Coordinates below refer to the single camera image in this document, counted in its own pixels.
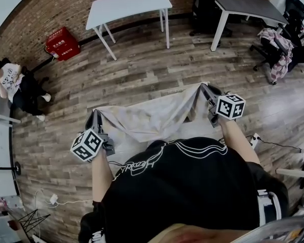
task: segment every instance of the person in black shirt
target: person in black shirt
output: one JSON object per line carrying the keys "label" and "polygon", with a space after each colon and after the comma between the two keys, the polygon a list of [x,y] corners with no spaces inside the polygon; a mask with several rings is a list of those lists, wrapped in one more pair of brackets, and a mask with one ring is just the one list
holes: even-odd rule
{"label": "person in black shirt", "polygon": [[156,141],[115,177],[101,150],[92,162],[94,210],[81,220],[79,242],[231,242],[259,226],[261,189],[277,196],[286,217],[285,185],[263,170],[235,121],[219,123],[225,145]]}

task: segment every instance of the gray tabletop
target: gray tabletop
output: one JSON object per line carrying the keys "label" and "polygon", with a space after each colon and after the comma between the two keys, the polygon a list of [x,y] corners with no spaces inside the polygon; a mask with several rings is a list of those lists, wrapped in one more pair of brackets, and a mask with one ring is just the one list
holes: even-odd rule
{"label": "gray tabletop", "polygon": [[216,0],[226,11],[251,14],[288,23],[284,16],[268,0]]}

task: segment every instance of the dark gray table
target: dark gray table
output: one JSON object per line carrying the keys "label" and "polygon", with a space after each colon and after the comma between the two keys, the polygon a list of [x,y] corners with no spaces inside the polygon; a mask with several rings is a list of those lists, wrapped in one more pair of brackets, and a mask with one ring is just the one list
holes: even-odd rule
{"label": "dark gray table", "polygon": [[211,51],[215,51],[217,48],[229,14],[253,16],[283,24],[288,23],[284,16],[268,0],[215,0],[215,2],[222,9],[222,15],[218,23]]}

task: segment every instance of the electrical outlet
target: electrical outlet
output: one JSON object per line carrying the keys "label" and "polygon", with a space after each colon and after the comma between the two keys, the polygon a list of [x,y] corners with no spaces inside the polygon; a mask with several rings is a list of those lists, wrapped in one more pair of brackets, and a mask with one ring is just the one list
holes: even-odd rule
{"label": "electrical outlet", "polygon": [[253,138],[255,138],[255,139],[251,138],[251,140],[250,140],[250,144],[251,144],[251,147],[252,147],[253,149],[256,148],[256,146],[257,146],[257,144],[258,144],[258,142],[259,142],[258,137],[260,137],[260,136],[259,136],[257,133],[255,133],[255,134],[253,135]]}
{"label": "electrical outlet", "polygon": [[50,203],[52,205],[54,205],[56,203],[57,199],[58,199],[57,195],[53,194],[52,197],[51,197],[51,199],[50,199]]}

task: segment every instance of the white line design on shirt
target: white line design on shirt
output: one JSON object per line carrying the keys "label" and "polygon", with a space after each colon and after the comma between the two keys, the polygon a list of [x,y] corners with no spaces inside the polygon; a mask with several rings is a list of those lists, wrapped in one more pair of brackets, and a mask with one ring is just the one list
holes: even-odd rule
{"label": "white line design on shirt", "polygon": [[[160,151],[149,157],[148,160],[145,161],[140,161],[140,162],[127,162],[126,164],[124,164],[124,166],[121,167],[121,173],[126,172],[126,171],[130,171],[131,172],[131,176],[137,176],[139,174],[142,174],[148,167],[153,168],[154,164],[161,158],[161,156],[163,155],[163,149],[166,145],[176,145],[177,148],[184,153],[185,155],[192,157],[192,158],[197,158],[197,159],[203,159],[208,157],[209,155],[217,152],[221,155],[225,155],[227,153],[227,146],[223,145],[221,146],[217,146],[217,145],[210,145],[207,146],[205,148],[192,148],[192,147],[188,147],[186,145],[184,145],[182,142],[175,142],[174,141],[170,141],[170,142],[166,142],[160,149]],[[113,179],[113,181],[115,181],[118,176],[120,175],[116,175]]]}

